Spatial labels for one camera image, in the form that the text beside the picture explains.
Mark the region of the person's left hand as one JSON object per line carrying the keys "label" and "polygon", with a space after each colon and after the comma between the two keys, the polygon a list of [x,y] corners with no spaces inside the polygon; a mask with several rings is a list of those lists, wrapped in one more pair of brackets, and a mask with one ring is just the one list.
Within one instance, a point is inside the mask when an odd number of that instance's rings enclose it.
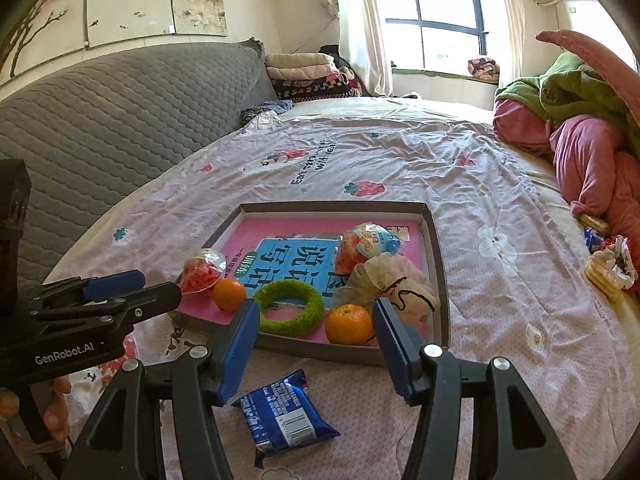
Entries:
{"label": "person's left hand", "polygon": [[43,443],[30,442],[20,437],[15,431],[6,426],[6,422],[16,416],[20,407],[18,395],[1,388],[1,429],[8,437],[10,445],[17,454],[42,454],[58,452],[65,448],[65,442],[70,435],[70,423],[68,422],[68,407],[65,396],[72,391],[70,378],[62,376],[50,381],[50,403],[44,410],[42,420],[47,427],[50,437]]}

